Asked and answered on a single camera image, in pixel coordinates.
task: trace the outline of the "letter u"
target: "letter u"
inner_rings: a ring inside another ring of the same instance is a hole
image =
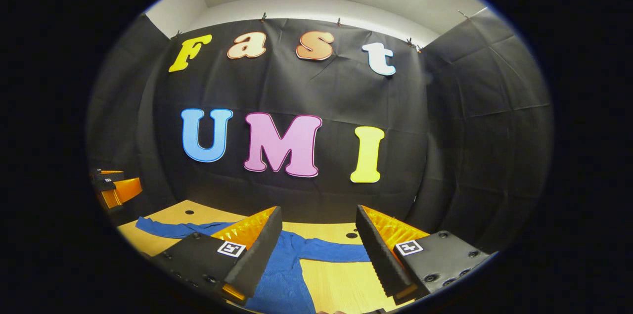
[[[204,111],[200,109],[185,109],[182,117],[182,146],[185,153],[199,162],[215,162],[224,156],[226,151],[226,125],[233,112],[228,109],[213,109],[210,113],[213,119],[213,145],[210,149],[200,147],[198,130]]]

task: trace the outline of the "shirt sleeve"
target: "shirt sleeve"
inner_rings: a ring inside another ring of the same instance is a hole
[[[370,262],[367,251],[362,245],[337,244],[320,239],[304,239],[292,236],[292,247],[298,251],[299,258],[324,262]]]
[[[217,231],[229,226],[232,223],[209,223],[209,224],[163,224],[152,219],[139,217],[136,221],[136,228],[160,237],[170,239],[184,239],[194,232],[203,233],[210,236]]]

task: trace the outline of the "blue letter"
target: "blue letter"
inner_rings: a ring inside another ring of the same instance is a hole
[[[200,109],[185,109],[182,117],[182,146],[187,155],[200,162],[215,162],[224,156],[226,150],[226,123],[233,117],[233,112],[227,109],[214,109],[211,111],[213,125],[213,146],[203,149],[198,143],[198,127],[204,111]]]
[[[362,50],[366,50],[369,55],[369,66],[371,70],[382,75],[392,75],[396,72],[396,67],[387,66],[386,57],[393,57],[394,53],[390,49],[386,49],[385,46],[376,42],[374,44],[368,44],[362,46]]]

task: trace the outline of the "orange soft pad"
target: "orange soft pad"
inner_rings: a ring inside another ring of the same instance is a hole
[[[235,242],[236,244],[246,246],[246,249],[250,249],[253,243],[262,232],[262,228],[269,220],[269,216],[273,213],[276,206],[260,211],[244,220],[241,220],[231,226],[223,228],[222,230],[214,233],[211,237],[216,239]]]
[[[246,296],[244,296],[244,294],[240,293],[235,287],[233,287],[230,284],[225,284],[222,287],[222,290],[225,291],[226,293],[230,294],[231,296],[234,296],[235,298],[237,298],[238,300],[243,301]]]
[[[118,200],[117,190],[104,190],[101,192],[101,197],[103,198],[104,203],[108,209],[112,209],[117,205],[121,205],[121,202]]]
[[[143,191],[140,187],[140,179],[138,178],[115,181],[115,186],[117,187],[117,197],[121,204],[136,197],[136,195]]]
[[[394,247],[396,244],[400,244],[400,242],[410,241],[420,239],[425,236],[429,236],[422,230],[418,230],[409,224],[405,224],[400,220],[394,219],[389,215],[385,215],[380,211],[375,211],[373,209],[367,208],[367,206],[362,206],[364,212],[367,213],[367,217],[373,223],[376,230],[382,237],[382,240],[385,242],[391,253],[394,255],[396,260],[398,257],[396,253],[394,253]]]

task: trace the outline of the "white wall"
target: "white wall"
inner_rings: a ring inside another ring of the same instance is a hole
[[[159,0],[145,14],[161,32],[171,38],[178,30],[187,31],[187,27],[204,10],[206,10],[204,0]]]
[[[181,28],[181,31],[187,32],[231,21],[261,19],[264,12],[270,19],[312,19],[336,23],[341,17],[342,25],[384,33],[402,41],[412,38],[412,42],[420,47],[426,46],[439,36],[436,32],[402,16],[346,0],[232,1],[207,8],[188,28]]]

